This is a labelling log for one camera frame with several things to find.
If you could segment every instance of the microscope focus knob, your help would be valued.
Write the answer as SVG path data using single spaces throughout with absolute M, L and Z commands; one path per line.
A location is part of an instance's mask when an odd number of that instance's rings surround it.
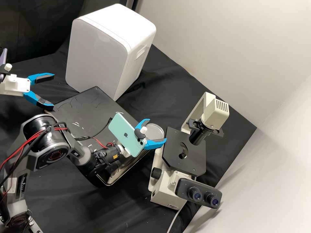
M 160 168 L 154 167 L 151 171 L 151 177 L 157 180 L 160 179 L 161 174 L 162 174 L 162 170 Z

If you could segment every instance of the white knob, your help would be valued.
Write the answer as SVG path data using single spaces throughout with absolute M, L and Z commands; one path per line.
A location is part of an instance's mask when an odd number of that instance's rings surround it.
M 145 134 L 145 132 L 147 132 L 147 127 L 146 126 L 143 126 L 141 129 L 140 129 L 140 132 L 142 133 L 142 134 Z
M 7 63 L 5 66 L 4 66 L 4 69 L 6 70 L 6 71 L 10 71 L 11 69 L 12 69 L 12 65 L 10 64 L 10 63 Z

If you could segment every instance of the microscope body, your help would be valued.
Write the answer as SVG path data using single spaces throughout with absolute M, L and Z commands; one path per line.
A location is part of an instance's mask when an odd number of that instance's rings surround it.
M 191 179 L 191 175 L 182 173 L 169 166 L 162 159 L 163 146 L 155 150 L 155 157 L 152 168 L 160 169 L 161 174 L 158 177 L 150 175 L 148 190 L 151 192 L 151 202 L 159 205 L 167 206 L 169 208 L 179 210 L 186 203 L 185 199 L 178 197 L 175 190 L 180 178 Z
M 165 145 L 155 151 L 148 190 L 151 202 L 181 209 L 187 201 L 217 209 L 222 193 L 195 181 L 206 172 L 206 144 L 211 134 L 223 137 L 227 103 L 205 92 L 181 130 L 167 128 Z

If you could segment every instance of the label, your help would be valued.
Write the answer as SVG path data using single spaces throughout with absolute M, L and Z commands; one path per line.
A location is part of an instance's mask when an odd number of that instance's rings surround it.
M 78 157 L 78 158 L 80 157 L 79 153 L 76 152 L 75 150 L 71 151 L 71 153 L 72 153 L 74 156 Z
M 174 205 L 171 205 L 171 204 L 168 204 L 167 205 L 168 207 L 172 208 L 172 209 L 178 209 L 178 207 L 174 206 Z
M 16 192 L 16 183 L 17 183 L 16 177 L 13 177 L 12 179 L 11 178 L 7 179 L 7 185 L 6 185 L 6 189 L 8 190 L 7 193 L 15 193 Z

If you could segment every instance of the white power cord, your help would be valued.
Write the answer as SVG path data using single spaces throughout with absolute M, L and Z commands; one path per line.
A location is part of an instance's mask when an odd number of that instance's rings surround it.
M 185 202 L 185 203 L 183 204 L 183 206 L 177 211 L 177 213 L 175 214 L 175 216 L 174 216 L 174 218 L 173 218 L 173 220 L 172 220 L 172 222 L 171 222 L 171 225 L 169 226 L 169 228 L 168 228 L 168 230 L 167 230 L 166 233 L 169 233 L 169 231 L 171 230 L 171 228 L 172 228 L 172 226 L 173 226 L 173 224 L 174 224 L 174 222 L 175 222 L 177 216 L 179 215 L 179 212 L 181 211 L 181 209 L 184 207 L 184 205 L 185 205 L 186 203 L 187 203 L 187 202 Z

